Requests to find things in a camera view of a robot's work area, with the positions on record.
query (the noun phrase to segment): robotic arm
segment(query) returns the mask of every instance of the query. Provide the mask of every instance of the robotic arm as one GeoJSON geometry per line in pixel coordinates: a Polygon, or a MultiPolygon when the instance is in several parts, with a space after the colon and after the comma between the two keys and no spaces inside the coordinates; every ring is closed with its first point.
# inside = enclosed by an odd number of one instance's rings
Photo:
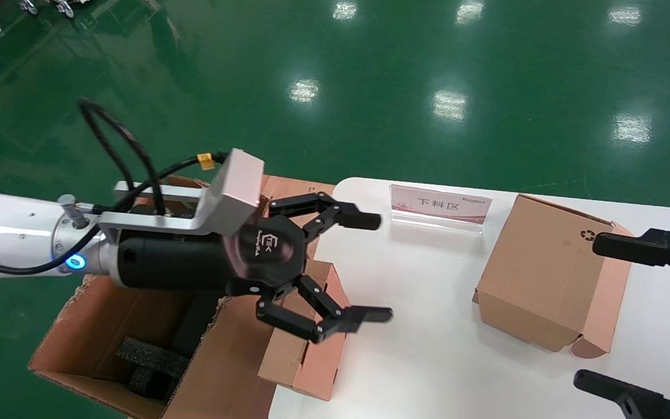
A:
{"type": "Polygon", "coordinates": [[[272,201],[269,217],[258,217],[263,162],[239,149],[199,154],[141,184],[122,172],[127,180],[115,186],[113,207],[80,204],[74,196],[53,203],[0,194],[0,278],[98,274],[130,288],[259,295],[259,320],[315,343],[393,316],[390,308],[340,307],[304,274],[309,242],[336,223],[377,230],[380,215],[317,193],[272,201]],[[223,165],[206,188],[156,182],[211,159],[223,165]],[[134,207],[137,197],[152,197],[155,206],[134,207]],[[179,210],[167,212],[165,202],[179,210]],[[303,228],[289,220],[314,212],[303,228]],[[276,305],[294,289],[322,317],[319,323],[276,305]]]}
{"type": "MultiPolygon", "coordinates": [[[[641,265],[670,266],[670,231],[651,229],[640,237],[599,233],[593,252],[641,265]]],[[[670,419],[670,400],[660,393],[588,370],[578,371],[573,384],[617,403],[627,419],[670,419]]]]}

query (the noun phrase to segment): green epoxy floor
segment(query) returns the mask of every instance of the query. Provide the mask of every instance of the green epoxy floor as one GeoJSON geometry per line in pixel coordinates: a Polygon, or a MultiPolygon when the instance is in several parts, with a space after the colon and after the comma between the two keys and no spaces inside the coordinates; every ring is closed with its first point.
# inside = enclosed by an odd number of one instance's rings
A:
{"type": "MultiPolygon", "coordinates": [[[[0,8],[0,193],[110,202],[85,95],[158,167],[239,147],[325,183],[670,206],[670,0],[39,6],[0,8]]],[[[79,281],[0,280],[0,417],[120,417],[26,370],[79,281]]]]}

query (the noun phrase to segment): silver bracket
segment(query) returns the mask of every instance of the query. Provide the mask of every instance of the silver bracket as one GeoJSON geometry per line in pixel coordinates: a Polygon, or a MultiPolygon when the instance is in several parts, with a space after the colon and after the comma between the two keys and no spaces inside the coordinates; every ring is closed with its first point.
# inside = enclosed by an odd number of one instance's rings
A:
{"type": "MultiPolygon", "coordinates": [[[[193,218],[103,212],[98,224],[111,241],[117,241],[117,234],[110,230],[117,229],[230,236],[239,230],[260,204],[263,167],[263,160],[234,148],[208,188],[160,186],[166,201],[197,203],[193,218]]],[[[115,185],[114,192],[118,198],[125,196],[128,193],[127,184],[120,181],[115,185]]],[[[151,188],[141,191],[140,196],[151,197],[151,188]]]]}

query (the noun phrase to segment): closed cardboard box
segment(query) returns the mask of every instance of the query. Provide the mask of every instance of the closed cardboard box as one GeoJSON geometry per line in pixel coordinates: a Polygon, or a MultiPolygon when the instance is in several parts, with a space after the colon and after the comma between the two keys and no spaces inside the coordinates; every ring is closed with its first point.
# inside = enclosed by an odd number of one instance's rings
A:
{"type": "Polygon", "coordinates": [[[553,352],[611,350],[630,263],[593,253],[617,223],[531,196],[516,197],[473,301],[484,323],[553,352]]]}

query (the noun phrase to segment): yellow connector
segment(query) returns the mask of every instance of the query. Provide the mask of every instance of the yellow connector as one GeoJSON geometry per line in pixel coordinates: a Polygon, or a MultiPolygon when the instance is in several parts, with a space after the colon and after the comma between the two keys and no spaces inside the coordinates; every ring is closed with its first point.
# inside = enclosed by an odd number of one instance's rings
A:
{"type": "Polygon", "coordinates": [[[203,170],[213,169],[213,157],[211,153],[202,153],[196,156],[198,162],[200,163],[200,168],[203,170]]]}

